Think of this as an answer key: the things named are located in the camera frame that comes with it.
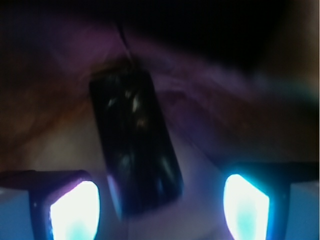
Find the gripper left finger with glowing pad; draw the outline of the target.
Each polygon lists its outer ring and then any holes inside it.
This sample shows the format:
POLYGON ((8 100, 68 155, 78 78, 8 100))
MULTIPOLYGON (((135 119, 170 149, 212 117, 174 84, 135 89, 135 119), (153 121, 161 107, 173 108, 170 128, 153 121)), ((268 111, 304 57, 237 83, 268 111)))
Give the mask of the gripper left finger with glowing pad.
POLYGON ((0 174, 2 240, 93 240, 99 220, 99 188, 84 170, 0 174))

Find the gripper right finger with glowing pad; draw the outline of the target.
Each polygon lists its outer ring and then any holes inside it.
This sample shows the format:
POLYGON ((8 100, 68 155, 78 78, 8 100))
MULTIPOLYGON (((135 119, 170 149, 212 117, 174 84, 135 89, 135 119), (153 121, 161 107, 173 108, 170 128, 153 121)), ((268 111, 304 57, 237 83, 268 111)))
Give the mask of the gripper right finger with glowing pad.
POLYGON ((223 211, 235 240, 318 240, 317 162, 240 162, 225 170, 223 211))

